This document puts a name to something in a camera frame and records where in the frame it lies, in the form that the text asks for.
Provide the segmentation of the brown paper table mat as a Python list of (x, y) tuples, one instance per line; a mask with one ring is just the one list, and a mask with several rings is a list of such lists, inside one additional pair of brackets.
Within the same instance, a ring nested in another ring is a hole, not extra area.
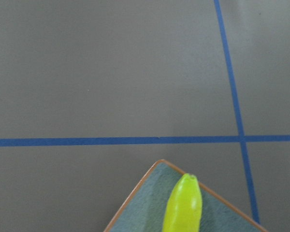
[[(0, 140), (290, 135), (290, 0), (0, 0)], [(0, 146), (0, 232), (101, 232), (166, 159), (290, 232), (290, 142)]]

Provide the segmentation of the grey square orange-rimmed plate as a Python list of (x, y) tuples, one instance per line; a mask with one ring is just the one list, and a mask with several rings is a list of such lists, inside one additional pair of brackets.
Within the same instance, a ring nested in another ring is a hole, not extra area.
[(141, 178), (107, 232), (264, 232), (227, 200), (162, 159)]

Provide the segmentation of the yellow banana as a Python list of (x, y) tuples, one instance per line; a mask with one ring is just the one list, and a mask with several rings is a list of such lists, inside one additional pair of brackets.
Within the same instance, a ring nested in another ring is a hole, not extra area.
[(184, 174), (174, 186), (167, 201), (163, 232), (198, 232), (203, 200), (196, 176)]

